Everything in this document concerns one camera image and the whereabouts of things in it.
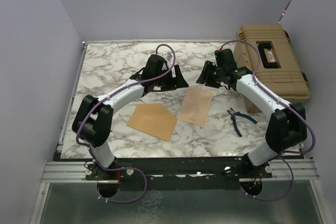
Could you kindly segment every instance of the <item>white marble tabletop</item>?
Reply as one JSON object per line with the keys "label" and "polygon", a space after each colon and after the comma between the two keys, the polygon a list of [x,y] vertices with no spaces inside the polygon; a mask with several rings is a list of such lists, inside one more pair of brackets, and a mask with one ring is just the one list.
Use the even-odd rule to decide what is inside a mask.
{"label": "white marble tabletop", "polygon": [[[149,136],[128,127],[127,121],[139,103],[162,103],[178,116],[186,89],[163,93],[149,93],[131,102],[113,116],[112,132],[108,138],[116,157],[205,157],[244,155],[265,141],[267,122],[263,114],[252,114],[258,121],[237,118],[243,137],[234,130],[227,109],[246,113],[243,96],[225,88],[214,89],[196,84],[205,60],[215,61],[214,51],[221,43],[214,42],[167,42],[176,52],[176,64],[189,86],[214,91],[206,126],[201,128],[178,121],[169,142]],[[89,44],[83,62],[80,79],[66,128],[61,158],[89,158],[86,147],[75,141],[71,130],[80,103],[86,95],[94,97],[108,93],[124,84],[133,73],[145,66],[150,54],[159,43],[125,42]],[[160,53],[168,52],[160,48]]]}

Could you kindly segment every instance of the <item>wire cutters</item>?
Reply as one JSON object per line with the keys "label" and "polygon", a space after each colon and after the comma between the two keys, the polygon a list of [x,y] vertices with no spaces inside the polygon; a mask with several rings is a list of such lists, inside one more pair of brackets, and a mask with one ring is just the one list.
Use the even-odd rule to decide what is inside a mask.
{"label": "wire cutters", "polygon": [[240,116],[242,118],[246,118],[246,119],[249,119],[251,122],[253,122],[254,124],[257,124],[257,121],[254,120],[252,117],[250,117],[249,115],[245,115],[245,114],[242,114],[240,113],[239,111],[236,112],[234,111],[232,108],[230,108],[230,110],[227,111],[230,115],[231,115],[231,120],[233,122],[233,126],[235,128],[235,131],[237,132],[238,136],[239,137],[242,137],[242,134],[241,132],[239,131],[238,129],[238,126],[237,126],[237,121],[236,121],[236,117],[235,116]]}

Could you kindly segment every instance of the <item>sticker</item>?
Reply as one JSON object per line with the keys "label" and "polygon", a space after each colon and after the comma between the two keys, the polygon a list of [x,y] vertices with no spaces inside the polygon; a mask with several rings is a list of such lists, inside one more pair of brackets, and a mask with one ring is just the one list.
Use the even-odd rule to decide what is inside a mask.
{"label": "sticker", "polygon": [[272,52],[268,52],[268,58],[269,58],[270,62],[275,62],[275,57],[274,57]]}

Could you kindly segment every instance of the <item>metal frame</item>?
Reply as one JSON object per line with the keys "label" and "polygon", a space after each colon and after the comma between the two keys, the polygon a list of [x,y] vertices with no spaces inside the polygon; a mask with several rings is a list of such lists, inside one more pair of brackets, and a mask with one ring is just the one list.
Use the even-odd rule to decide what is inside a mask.
{"label": "metal frame", "polygon": [[[287,159],[290,164],[295,180],[316,180],[319,178],[314,160],[312,159]],[[84,167],[85,162],[47,162],[42,175],[42,183],[114,183],[117,180],[85,180],[88,169]],[[263,178],[263,181],[291,180],[288,167],[280,160],[269,163],[272,169],[272,178]],[[199,174],[197,176],[211,176],[212,174]],[[253,178],[243,178],[240,182],[251,181]]]}
{"label": "metal frame", "polygon": [[41,222],[44,206],[48,197],[49,186],[49,183],[41,183],[30,224]]}
{"label": "metal frame", "polygon": [[81,55],[81,58],[80,58],[79,68],[77,70],[77,74],[76,74],[76,78],[75,78],[75,83],[74,83],[74,85],[72,87],[72,91],[71,91],[71,100],[69,101],[69,104],[68,104],[68,107],[67,107],[66,116],[65,116],[65,119],[64,119],[64,124],[63,124],[62,130],[61,130],[61,134],[59,136],[59,140],[58,140],[59,144],[63,143],[63,139],[64,139],[64,136],[65,136],[65,133],[66,133],[66,130],[67,130],[69,115],[70,115],[70,111],[71,111],[71,108],[72,108],[72,104],[74,103],[75,93],[76,93],[76,90],[77,90],[77,86],[78,86],[78,82],[79,82],[79,77],[80,77],[80,73],[82,71],[83,62],[84,62],[84,59],[85,59],[85,54],[86,54],[87,48],[88,48],[88,43],[85,42],[85,41],[83,41],[83,51],[82,51],[82,55]]}
{"label": "metal frame", "polygon": [[[90,43],[102,43],[102,42],[163,42],[163,40],[118,40],[118,41],[91,41]],[[169,40],[171,42],[225,42],[224,40],[209,41],[209,40]],[[63,147],[64,135],[67,128],[67,123],[72,108],[72,104],[75,98],[75,92],[79,82],[80,73],[82,70],[83,62],[85,59],[85,54],[87,51],[88,42],[83,42],[83,52],[80,60],[80,65],[77,71],[75,83],[73,85],[71,100],[69,101],[66,118],[63,124],[62,132],[59,138],[56,153],[60,153]],[[321,189],[318,171],[315,167],[313,159],[287,159],[291,168],[294,172],[295,180],[309,180],[311,183],[312,191],[317,203],[318,211],[321,215],[323,223],[332,224],[331,212],[327,200],[323,196]],[[270,167],[272,168],[272,178],[264,178],[263,181],[280,181],[280,180],[291,180],[290,172],[288,167],[279,160],[274,160],[270,162]],[[30,223],[36,224],[40,223],[43,209],[46,203],[49,186],[52,183],[117,183],[116,180],[100,180],[100,181],[87,181],[85,180],[88,170],[84,167],[84,162],[71,161],[71,162],[47,162],[43,172],[41,186],[37,196],[34,212]],[[252,179],[240,179],[241,182],[251,181]]]}

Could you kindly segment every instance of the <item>black mounting plate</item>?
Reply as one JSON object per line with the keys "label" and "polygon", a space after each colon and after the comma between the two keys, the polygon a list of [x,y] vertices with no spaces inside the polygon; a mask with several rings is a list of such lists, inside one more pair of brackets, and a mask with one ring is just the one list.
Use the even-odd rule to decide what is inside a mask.
{"label": "black mounting plate", "polygon": [[[265,172],[268,164],[247,173],[240,170],[241,164],[242,157],[118,158],[111,168],[136,167],[142,170],[147,178],[148,190],[240,190],[240,178],[255,178],[259,172],[262,178],[272,177]],[[96,164],[88,167],[92,173],[86,176],[86,180],[117,180],[114,172],[106,172]],[[230,167],[231,172],[225,173],[225,167]],[[140,173],[134,171],[128,175],[126,170],[120,173],[122,190],[143,189]]]}

